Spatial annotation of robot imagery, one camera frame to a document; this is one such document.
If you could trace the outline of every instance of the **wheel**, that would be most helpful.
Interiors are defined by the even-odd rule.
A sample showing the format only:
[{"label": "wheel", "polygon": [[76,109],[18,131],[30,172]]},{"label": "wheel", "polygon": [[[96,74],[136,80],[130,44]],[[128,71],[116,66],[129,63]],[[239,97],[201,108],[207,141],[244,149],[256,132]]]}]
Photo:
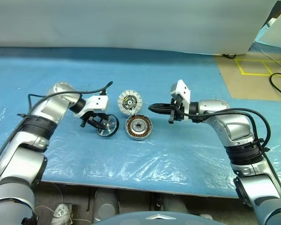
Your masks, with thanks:
[{"label": "wheel", "polygon": [[113,136],[117,132],[119,126],[117,117],[112,114],[108,114],[107,116],[108,120],[100,119],[100,123],[103,123],[106,126],[106,130],[97,128],[97,133],[102,137]]}]

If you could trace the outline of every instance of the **cardboard floor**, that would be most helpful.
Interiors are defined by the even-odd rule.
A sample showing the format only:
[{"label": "cardboard floor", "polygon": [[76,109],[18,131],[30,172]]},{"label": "cardboard floor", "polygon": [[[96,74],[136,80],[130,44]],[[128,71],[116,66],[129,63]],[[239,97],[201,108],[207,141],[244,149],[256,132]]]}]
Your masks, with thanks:
[{"label": "cardboard floor", "polygon": [[[281,54],[269,54],[281,63]],[[272,73],[281,73],[281,66],[260,52],[248,52],[234,59],[215,56],[226,86],[233,98],[281,101],[281,94],[269,82]],[[273,77],[281,89],[281,76]]]}]

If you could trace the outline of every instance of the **blue plastic sheet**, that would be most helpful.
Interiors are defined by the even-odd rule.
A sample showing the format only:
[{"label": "blue plastic sheet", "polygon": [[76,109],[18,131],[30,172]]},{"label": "blue plastic sheet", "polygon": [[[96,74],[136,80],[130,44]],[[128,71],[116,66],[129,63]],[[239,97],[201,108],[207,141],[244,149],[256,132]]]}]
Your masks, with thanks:
[{"label": "blue plastic sheet", "polygon": [[[148,110],[169,103],[170,87],[183,79],[192,101],[223,99],[232,107],[261,112],[272,128],[269,158],[281,179],[281,102],[232,99],[213,56],[128,49],[0,48],[0,146],[28,110],[27,94],[45,94],[56,82],[76,90],[108,89],[108,113],[119,118],[111,138],[68,112],[45,152],[43,180],[101,187],[119,187],[188,195],[236,197],[235,175],[214,130],[207,124],[175,122]],[[126,135],[126,116],[117,107],[123,90],[143,99],[139,114],[153,123],[151,136],[135,141]],[[260,137],[265,127],[256,120]]]}]

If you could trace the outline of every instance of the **white cable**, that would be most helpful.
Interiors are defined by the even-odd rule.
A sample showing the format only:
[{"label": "white cable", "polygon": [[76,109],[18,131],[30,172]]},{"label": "white cable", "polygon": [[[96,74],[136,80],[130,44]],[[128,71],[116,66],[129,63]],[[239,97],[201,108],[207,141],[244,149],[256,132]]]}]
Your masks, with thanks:
[{"label": "white cable", "polygon": [[54,184],[54,183],[52,183],[52,184],[57,188],[57,190],[59,191],[59,193],[61,195],[61,203],[64,203],[64,196],[63,196],[63,194],[61,192],[61,189],[56,184]]},{"label": "white cable", "polygon": [[48,209],[48,210],[50,210],[51,212],[54,213],[54,210],[53,210],[53,209],[51,209],[50,207],[45,206],[45,205],[38,205],[37,207],[34,208],[34,210],[36,210],[36,209],[39,208],[39,207],[44,207],[44,208],[46,208],[46,209]]},{"label": "white cable", "polygon": [[266,54],[262,49],[261,47],[259,46],[258,42],[255,41],[255,43],[257,44],[258,48],[261,50],[261,52],[266,55],[267,57],[269,57],[271,60],[273,60],[274,62],[276,62],[279,66],[281,66],[281,63],[278,62],[277,60],[275,60],[273,57],[271,57],[270,55]]},{"label": "white cable", "polygon": [[92,221],[88,219],[72,219],[72,220],[85,221],[85,222],[89,222],[90,224],[92,223]]}]

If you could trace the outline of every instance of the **black cable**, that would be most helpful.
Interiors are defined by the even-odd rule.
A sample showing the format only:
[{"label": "black cable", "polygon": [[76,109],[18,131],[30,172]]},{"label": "black cable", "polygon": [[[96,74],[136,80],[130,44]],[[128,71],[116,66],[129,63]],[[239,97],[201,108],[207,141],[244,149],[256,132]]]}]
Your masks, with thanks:
[{"label": "black cable", "polygon": [[105,87],[100,88],[98,90],[92,90],[92,91],[74,91],[74,90],[69,90],[69,91],[62,91],[62,92],[58,92],[58,93],[53,93],[50,95],[47,95],[45,97],[43,97],[42,99],[40,99],[37,103],[35,103],[33,105],[33,107],[29,110],[29,112],[27,113],[28,116],[31,115],[31,113],[36,109],[36,107],[38,107],[39,104],[41,104],[42,102],[44,102],[45,100],[47,100],[48,98],[51,98],[53,96],[56,95],[62,95],[62,94],[93,94],[93,93],[97,93],[100,91],[103,91],[105,89],[107,89],[108,87],[110,87],[112,85],[112,81],[110,81]]},{"label": "black cable", "polygon": [[[44,102],[45,100],[47,100],[50,97],[56,96],[56,95],[62,95],[62,94],[93,94],[93,93],[97,93],[100,91],[103,91],[105,89],[107,89],[108,87],[110,87],[112,85],[112,81],[110,81],[105,87],[100,88],[98,90],[92,90],[92,91],[63,91],[63,92],[58,92],[58,93],[53,93],[47,96],[44,96],[42,99],[40,99],[37,103],[35,103],[33,105],[33,107],[30,107],[29,112],[27,113],[27,115],[24,116],[24,119],[15,127],[15,129],[13,130],[13,132],[8,136],[8,138],[6,139],[6,141],[3,143],[3,145],[0,147],[0,156],[3,152],[3,150],[6,148],[6,146],[8,145],[8,143],[13,139],[13,137],[15,136],[15,134],[22,128],[23,123],[25,122],[25,120],[28,117],[31,117],[31,113],[37,108],[37,106],[39,104],[41,104],[42,102]],[[30,96],[36,96],[36,97],[40,97],[41,95],[34,95],[34,94],[29,94],[28,97],[28,102],[31,105],[31,99]]]},{"label": "black cable", "polygon": [[281,73],[273,73],[272,75],[270,75],[270,78],[269,78],[269,81],[270,81],[270,84],[277,90],[277,91],[279,91],[280,93],[281,93],[281,90],[273,83],[273,81],[272,81],[272,78],[273,78],[273,76],[275,76],[275,75],[281,75]]},{"label": "black cable", "polygon": [[6,139],[6,141],[3,143],[3,145],[0,148],[0,156],[3,152],[3,150],[6,148],[6,146],[8,145],[8,143],[10,142],[11,139],[13,139],[13,137],[15,136],[15,134],[19,131],[19,129],[22,127],[22,124],[24,123],[26,119],[23,119],[16,127],[15,129],[10,133],[10,135],[8,136],[8,138]]},{"label": "black cable", "polygon": [[234,55],[223,54],[223,56],[228,59],[234,59],[236,57],[236,54],[234,54]]},{"label": "black cable", "polygon": [[28,108],[29,108],[29,110],[31,109],[31,97],[30,97],[30,96],[43,98],[43,97],[45,97],[46,95],[28,94]]},{"label": "black cable", "polygon": [[230,108],[230,109],[224,109],[224,110],[221,110],[218,112],[228,112],[228,111],[246,111],[246,112],[250,112],[250,113],[253,113],[253,114],[259,116],[266,126],[266,138],[261,146],[264,148],[267,145],[267,143],[269,142],[269,140],[271,138],[271,127],[270,127],[268,121],[266,120],[266,118],[261,113],[255,111],[255,110],[246,109],[246,108]]},{"label": "black cable", "polygon": [[221,112],[221,111],[218,111],[218,112],[213,112],[213,113],[208,113],[208,114],[203,114],[203,115],[196,115],[196,114],[184,113],[184,112],[180,111],[178,109],[178,107],[175,107],[175,111],[177,113],[181,114],[181,115],[188,116],[191,119],[195,119],[195,118],[206,118],[206,119],[208,119],[209,117],[212,117],[212,116],[222,116],[222,115],[244,115],[244,116],[246,116],[246,117],[248,117],[250,119],[251,124],[252,124],[254,138],[255,138],[255,140],[258,140],[257,127],[256,127],[255,120],[248,113],[245,113],[245,112]]},{"label": "black cable", "polygon": [[270,167],[271,171],[273,172],[273,175],[274,175],[274,177],[276,178],[276,180],[277,180],[277,182],[278,182],[278,184],[279,184],[279,186],[280,186],[280,188],[281,188],[281,182],[280,182],[280,180],[279,180],[279,177],[278,177],[278,175],[277,175],[277,173],[276,173],[276,171],[275,171],[275,169],[274,169],[274,167],[273,167],[271,161],[269,160],[269,158],[267,157],[267,155],[266,155],[265,152],[263,152],[262,155],[263,155],[263,157],[266,159],[266,161],[267,161],[267,163],[268,163],[268,166]]},{"label": "black cable", "polygon": [[[184,116],[188,116],[190,118],[206,118],[206,117],[209,118],[211,116],[219,116],[219,115],[227,115],[227,114],[240,114],[240,115],[247,116],[250,119],[250,121],[251,121],[255,140],[258,140],[258,135],[257,135],[257,131],[256,131],[256,124],[255,124],[254,118],[250,114],[243,113],[243,112],[238,112],[238,111],[251,112],[253,114],[258,115],[263,120],[263,122],[264,122],[264,124],[266,126],[267,134],[266,134],[266,139],[265,139],[264,143],[262,144],[262,147],[266,146],[266,144],[268,143],[268,141],[269,141],[269,139],[271,137],[271,128],[269,126],[268,121],[265,119],[265,117],[262,114],[260,114],[257,111],[251,110],[251,109],[246,109],[246,108],[230,108],[230,109],[224,109],[224,110],[221,110],[221,111],[218,111],[218,112],[215,112],[215,113],[204,114],[204,115],[187,114],[187,113],[184,113],[184,112],[180,111],[177,107],[175,108],[175,110],[179,114],[184,115]],[[274,175],[275,179],[277,180],[277,182],[278,182],[278,184],[279,184],[279,186],[281,188],[281,182],[279,180],[279,177],[278,177],[278,175],[277,175],[277,173],[276,173],[276,171],[275,171],[271,161],[269,160],[269,158],[267,157],[265,152],[263,152],[262,155],[266,159],[266,161],[267,161],[271,171],[273,172],[273,175]]]}]

